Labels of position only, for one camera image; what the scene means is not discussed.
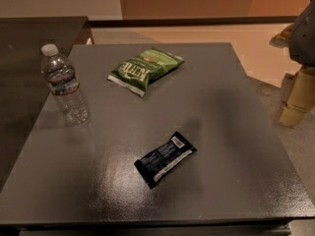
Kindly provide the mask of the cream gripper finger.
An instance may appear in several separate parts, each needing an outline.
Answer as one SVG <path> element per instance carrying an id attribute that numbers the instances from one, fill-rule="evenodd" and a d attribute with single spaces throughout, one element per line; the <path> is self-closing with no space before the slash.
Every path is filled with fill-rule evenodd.
<path id="1" fill-rule="evenodd" d="M 286 127 L 295 127 L 315 106 L 315 68 L 303 65 L 294 75 L 286 73 L 282 93 L 278 122 Z"/>
<path id="2" fill-rule="evenodd" d="M 275 35 L 274 41 L 275 44 L 279 46 L 289 46 L 289 41 L 292 33 L 293 25 L 287 26 L 281 32 Z"/>

